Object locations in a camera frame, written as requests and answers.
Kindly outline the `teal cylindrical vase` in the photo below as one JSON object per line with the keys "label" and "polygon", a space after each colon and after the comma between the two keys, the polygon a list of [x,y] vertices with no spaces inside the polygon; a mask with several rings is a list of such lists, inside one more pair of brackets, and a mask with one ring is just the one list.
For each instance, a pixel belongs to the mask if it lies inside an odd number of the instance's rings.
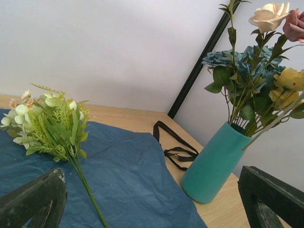
{"label": "teal cylindrical vase", "polygon": [[251,141],[245,129],[225,122],[185,171],[181,187],[194,201],[212,202],[240,161],[242,149]]}

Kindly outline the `green white flower bunch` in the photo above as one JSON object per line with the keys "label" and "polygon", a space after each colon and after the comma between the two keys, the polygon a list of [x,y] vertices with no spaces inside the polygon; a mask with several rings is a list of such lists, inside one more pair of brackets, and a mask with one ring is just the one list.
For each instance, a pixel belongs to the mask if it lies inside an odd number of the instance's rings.
{"label": "green white flower bunch", "polygon": [[85,129],[89,110],[84,107],[85,101],[67,99],[65,92],[50,87],[35,87],[46,92],[35,99],[27,90],[20,103],[12,99],[9,112],[0,121],[1,128],[13,137],[14,143],[24,146],[26,155],[46,153],[53,156],[56,162],[69,162],[84,185],[103,226],[108,227],[80,162],[81,157],[86,158],[81,143],[88,138]]}

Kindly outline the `yellow rose bunch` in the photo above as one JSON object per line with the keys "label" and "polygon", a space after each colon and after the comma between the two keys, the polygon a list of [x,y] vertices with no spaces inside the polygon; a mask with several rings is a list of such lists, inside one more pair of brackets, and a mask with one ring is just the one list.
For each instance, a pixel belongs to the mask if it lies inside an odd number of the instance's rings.
{"label": "yellow rose bunch", "polygon": [[247,136],[253,139],[241,150],[245,151],[258,137],[290,118],[304,117],[304,71],[286,68],[274,74],[273,85],[266,93],[266,105],[258,107],[258,118],[249,126]]}

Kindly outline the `black ribbon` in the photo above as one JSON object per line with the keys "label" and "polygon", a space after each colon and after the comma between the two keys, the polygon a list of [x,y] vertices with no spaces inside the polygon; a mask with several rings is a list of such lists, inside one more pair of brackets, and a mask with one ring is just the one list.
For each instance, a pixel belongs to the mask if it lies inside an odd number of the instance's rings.
{"label": "black ribbon", "polygon": [[157,121],[153,126],[153,137],[157,140],[159,144],[160,143],[160,130],[163,129],[167,134],[169,134],[172,138],[174,138],[176,141],[187,147],[188,149],[185,149],[183,147],[177,146],[173,147],[171,149],[164,150],[164,155],[167,157],[179,170],[186,171],[187,167],[181,167],[173,158],[172,156],[177,156],[179,162],[193,162],[197,156],[199,155],[199,152],[191,146],[189,143],[187,143],[185,140],[183,140],[179,135],[177,135],[169,126],[167,126],[162,121]]}

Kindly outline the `pink rose flower stem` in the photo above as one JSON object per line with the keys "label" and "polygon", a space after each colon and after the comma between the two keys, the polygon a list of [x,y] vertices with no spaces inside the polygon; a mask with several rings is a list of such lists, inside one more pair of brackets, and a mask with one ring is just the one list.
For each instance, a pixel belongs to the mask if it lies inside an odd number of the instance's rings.
{"label": "pink rose flower stem", "polygon": [[[270,3],[256,9],[249,19],[249,23],[256,27],[253,31],[256,43],[252,47],[275,48],[285,57],[286,42],[294,42],[296,46],[304,43],[303,19],[303,14],[290,10],[288,3]],[[228,39],[231,49],[237,52],[237,31],[233,25],[228,28]]]}

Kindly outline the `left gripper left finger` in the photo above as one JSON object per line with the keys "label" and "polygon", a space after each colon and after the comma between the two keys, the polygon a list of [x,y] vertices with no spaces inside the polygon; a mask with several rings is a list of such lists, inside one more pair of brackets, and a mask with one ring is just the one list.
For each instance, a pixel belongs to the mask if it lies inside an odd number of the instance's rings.
{"label": "left gripper left finger", "polygon": [[54,168],[0,198],[2,228],[58,228],[67,202],[61,168]]}

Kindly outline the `blue wrapping paper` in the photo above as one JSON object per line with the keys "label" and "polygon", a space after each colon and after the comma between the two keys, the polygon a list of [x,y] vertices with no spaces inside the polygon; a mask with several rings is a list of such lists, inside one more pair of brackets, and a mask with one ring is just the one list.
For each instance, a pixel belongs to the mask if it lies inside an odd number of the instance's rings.
{"label": "blue wrapping paper", "polygon": [[[163,150],[150,133],[135,133],[90,122],[81,147],[85,178],[112,228],[203,228],[193,201],[169,173]],[[46,154],[26,155],[7,132],[0,132],[0,193],[5,195],[60,167],[67,203],[62,228],[100,228],[102,222],[72,165]]]}

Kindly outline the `blue rose bunch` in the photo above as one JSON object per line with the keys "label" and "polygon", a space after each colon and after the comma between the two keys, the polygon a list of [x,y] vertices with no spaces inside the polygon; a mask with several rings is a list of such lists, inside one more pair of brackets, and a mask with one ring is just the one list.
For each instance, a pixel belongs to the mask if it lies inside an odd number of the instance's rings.
{"label": "blue rose bunch", "polygon": [[228,124],[236,124],[245,132],[249,129],[258,118],[257,108],[266,105],[266,93],[274,87],[274,74],[285,69],[281,65],[284,58],[281,51],[268,46],[207,54],[202,63],[208,67],[213,81],[205,90],[225,97]]}

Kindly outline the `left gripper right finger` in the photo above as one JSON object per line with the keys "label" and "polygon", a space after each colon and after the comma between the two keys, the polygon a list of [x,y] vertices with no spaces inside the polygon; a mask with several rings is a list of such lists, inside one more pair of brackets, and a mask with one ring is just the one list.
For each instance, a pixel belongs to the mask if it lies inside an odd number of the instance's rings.
{"label": "left gripper right finger", "polygon": [[243,166],[238,191],[252,228],[304,226],[304,193],[254,166]]}

